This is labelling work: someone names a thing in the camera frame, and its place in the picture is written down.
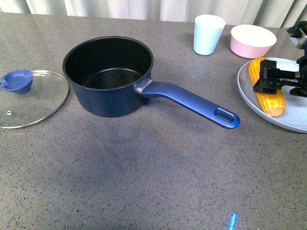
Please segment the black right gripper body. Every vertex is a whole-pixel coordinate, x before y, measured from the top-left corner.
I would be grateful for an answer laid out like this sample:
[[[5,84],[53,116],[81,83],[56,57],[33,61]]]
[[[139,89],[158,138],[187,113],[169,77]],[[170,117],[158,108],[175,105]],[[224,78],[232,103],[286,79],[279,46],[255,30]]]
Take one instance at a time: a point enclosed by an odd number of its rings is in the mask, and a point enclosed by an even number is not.
[[[290,94],[294,96],[307,96],[307,57],[303,56],[297,60],[299,65],[299,77],[296,78],[294,88],[290,90]]]

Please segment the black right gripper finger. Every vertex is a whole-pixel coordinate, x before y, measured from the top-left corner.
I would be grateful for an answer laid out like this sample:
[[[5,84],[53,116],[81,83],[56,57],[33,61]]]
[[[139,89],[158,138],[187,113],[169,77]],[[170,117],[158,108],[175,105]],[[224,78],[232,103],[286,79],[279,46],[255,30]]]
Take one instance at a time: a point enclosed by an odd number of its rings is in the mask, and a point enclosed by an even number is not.
[[[264,94],[276,94],[278,90],[281,90],[283,86],[299,86],[299,78],[284,78],[284,77],[260,77],[253,86],[254,92],[260,92]]]
[[[273,60],[264,59],[260,62],[260,80],[266,79],[298,79],[298,72],[281,70],[277,68],[277,62]]]

